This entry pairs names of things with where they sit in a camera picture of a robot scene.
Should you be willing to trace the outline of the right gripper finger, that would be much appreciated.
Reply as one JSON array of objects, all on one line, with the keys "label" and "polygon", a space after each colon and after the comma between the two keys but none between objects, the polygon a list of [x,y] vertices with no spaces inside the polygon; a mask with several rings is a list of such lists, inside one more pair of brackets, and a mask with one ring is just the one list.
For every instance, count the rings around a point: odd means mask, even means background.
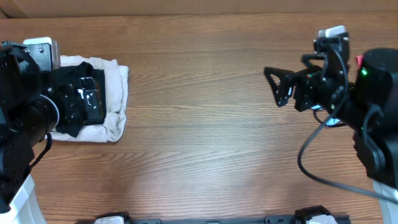
[{"label": "right gripper finger", "polygon": [[265,67],[264,75],[269,82],[274,94],[275,103],[278,107],[285,106],[292,96],[294,89],[294,73],[291,70],[281,68]]},{"label": "right gripper finger", "polygon": [[325,56],[324,55],[318,55],[318,54],[303,54],[301,57],[301,62],[307,67],[310,68],[313,66],[313,63],[311,60],[324,60]]}]

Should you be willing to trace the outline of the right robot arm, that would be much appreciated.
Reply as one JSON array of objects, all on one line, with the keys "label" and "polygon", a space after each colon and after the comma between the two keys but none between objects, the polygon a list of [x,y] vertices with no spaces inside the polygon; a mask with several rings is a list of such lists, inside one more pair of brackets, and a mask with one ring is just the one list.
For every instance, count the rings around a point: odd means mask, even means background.
[{"label": "right robot arm", "polygon": [[[379,199],[384,223],[397,223],[397,50],[366,51],[357,58],[356,81],[349,82],[348,33],[319,37],[313,45],[314,53],[302,56],[303,70],[264,68],[277,106],[294,98],[297,111],[320,106],[328,113],[302,144],[298,167],[319,183]],[[354,149],[374,181],[372,191],[321,178],[304,167],[306,148],[334,118],[353,129]]]}]

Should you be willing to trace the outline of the black t-shirt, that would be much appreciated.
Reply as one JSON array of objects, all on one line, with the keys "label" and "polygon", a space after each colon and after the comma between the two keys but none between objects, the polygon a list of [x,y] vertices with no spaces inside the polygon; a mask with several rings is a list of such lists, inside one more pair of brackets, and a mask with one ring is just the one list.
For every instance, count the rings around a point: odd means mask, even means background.
[{"label": "black t-shirt", "polygon": [[55,71],[56,102],[60,104],[58,133],[77,137],[85,126],[103,124],[106,117],[104,70],[91,64],[61,67]]}]

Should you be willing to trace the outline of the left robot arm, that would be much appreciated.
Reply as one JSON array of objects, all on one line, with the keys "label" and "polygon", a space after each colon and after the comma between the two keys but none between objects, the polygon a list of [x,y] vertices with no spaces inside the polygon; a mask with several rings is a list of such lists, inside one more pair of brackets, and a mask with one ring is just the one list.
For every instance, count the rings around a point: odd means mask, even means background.
[{"label": "left robot arm", "polygon": [[52,133],[104,123],[105,84],[87,62],[63,67],[50,38],[1,43],[1,223],[45,223],[30,172]]}]

